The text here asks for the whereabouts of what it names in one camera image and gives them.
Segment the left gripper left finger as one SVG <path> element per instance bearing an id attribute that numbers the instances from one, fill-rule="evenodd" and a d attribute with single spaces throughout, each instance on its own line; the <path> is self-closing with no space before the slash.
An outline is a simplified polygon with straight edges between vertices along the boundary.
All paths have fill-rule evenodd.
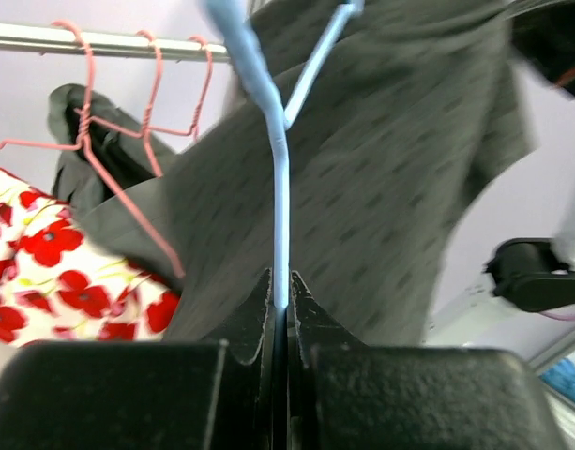
<path id="1" fill-rule="evenodd" d="M 266 449 L 271 276 L 196 342 L 47 342 L 0 376 L 0 449 Z"/>

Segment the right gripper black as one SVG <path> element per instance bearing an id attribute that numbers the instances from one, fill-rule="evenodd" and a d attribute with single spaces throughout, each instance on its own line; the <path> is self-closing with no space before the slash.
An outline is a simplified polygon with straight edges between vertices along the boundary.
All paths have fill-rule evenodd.
<path id="1" fill-rule="evenodd" d="M 575 0 L 512 1 L 512 45 L 549 83 L 575 97 Z"/>

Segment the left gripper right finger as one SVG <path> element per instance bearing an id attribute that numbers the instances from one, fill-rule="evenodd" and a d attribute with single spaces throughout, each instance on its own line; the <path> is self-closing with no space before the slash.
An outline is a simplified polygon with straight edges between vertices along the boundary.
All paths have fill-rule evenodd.
<path id="1" fill-rule="evenodd" d="M 294 449 L 563 449 L 537 377 L 495 349 L 370 347 L 299 274 L 289 318 Z"/>

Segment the dark grey dotted skirt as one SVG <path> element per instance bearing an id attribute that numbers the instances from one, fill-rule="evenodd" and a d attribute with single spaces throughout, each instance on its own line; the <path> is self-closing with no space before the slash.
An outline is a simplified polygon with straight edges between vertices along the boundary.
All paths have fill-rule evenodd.
<path id="1" fill-rule="evenodd" d="M 289 130 L 291 266 L 368 344 L 420 343 L 451 230 L 527 154 L 508 45 L 500 1 L 370 1 Z M 214 329 L 271 264 L 272 172 L 245 103 L 165 174 L 186 272 L 170 337 Z"/>

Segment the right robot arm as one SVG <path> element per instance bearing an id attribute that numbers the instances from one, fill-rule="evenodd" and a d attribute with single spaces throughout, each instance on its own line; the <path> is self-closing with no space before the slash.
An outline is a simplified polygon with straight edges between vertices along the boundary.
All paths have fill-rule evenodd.
<path id="1" fill-rule="evenodd" d="M 575 97 L 575 1 L 515 1 L 512 45 L 545 80 Z M 517 309 L 547 315 L 575 305 L 575 193 L 551 239 L 502 243 L 486 266 L 492 295 Z"/>

